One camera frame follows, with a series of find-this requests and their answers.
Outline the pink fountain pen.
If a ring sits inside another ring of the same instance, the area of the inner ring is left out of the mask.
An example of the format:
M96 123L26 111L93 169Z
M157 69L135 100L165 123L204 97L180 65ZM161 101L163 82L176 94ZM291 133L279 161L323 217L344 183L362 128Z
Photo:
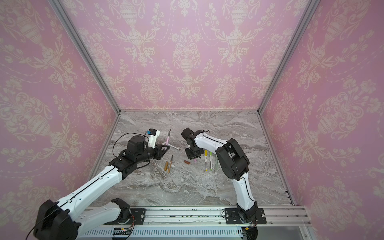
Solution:
M169 140L170 140L171 130L169 130L167 139L166 139L166 145L169 146Z

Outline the white pen green tip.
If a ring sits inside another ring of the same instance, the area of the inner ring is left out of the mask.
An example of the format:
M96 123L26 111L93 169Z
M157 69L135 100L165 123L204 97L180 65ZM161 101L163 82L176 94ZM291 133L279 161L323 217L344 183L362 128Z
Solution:
M210 171L213 170L213 153L210 152Z

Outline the white pen yellow tip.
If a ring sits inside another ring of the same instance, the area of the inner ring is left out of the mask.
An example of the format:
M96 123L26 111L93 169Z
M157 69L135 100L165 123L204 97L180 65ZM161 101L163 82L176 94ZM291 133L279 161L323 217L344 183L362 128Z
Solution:
M204 150L205 155L205 171L208 171L208 151Z

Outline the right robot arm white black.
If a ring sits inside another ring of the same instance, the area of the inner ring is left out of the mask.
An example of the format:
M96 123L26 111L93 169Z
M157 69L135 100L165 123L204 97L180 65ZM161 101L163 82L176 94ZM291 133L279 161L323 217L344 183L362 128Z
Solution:
M215 153L223 173L234 185L240 219L244 223L255 221L258 204L249 183L249 158L237 140L221 140L208 135L207 132L193 132L190 128L182 131L181 136L189 146L185 149L188 159L200 158L205 151Z

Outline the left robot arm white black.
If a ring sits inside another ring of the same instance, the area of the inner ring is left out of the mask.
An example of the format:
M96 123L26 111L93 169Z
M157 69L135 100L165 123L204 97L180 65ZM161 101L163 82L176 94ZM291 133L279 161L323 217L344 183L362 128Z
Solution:
M135 215L130 205L120 198L86 211L86 208L103 193L151 160L161 160L169 150L158 144L155 136L135 135L109 164L94 178L57 201L47 200L38 211L35 225L30 230L38 240L75 240L84 233L105 223L129 224L135 228Z

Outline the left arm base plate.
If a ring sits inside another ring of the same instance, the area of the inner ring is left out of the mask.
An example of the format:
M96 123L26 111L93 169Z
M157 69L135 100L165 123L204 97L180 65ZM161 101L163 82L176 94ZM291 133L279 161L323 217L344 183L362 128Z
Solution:
M143 225L145 220L146 209L144 208L133 208L130 209L127 216L123 219L117 219L112 222L107 222L105 225Z

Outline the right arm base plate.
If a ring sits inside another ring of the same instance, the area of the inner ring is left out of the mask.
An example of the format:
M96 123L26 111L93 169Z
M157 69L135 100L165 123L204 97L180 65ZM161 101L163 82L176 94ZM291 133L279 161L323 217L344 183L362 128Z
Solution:
M226 224L256 224L265 225L267 223L264 209L250 209L248 211L239 210L238 208L226 208L224 211Z

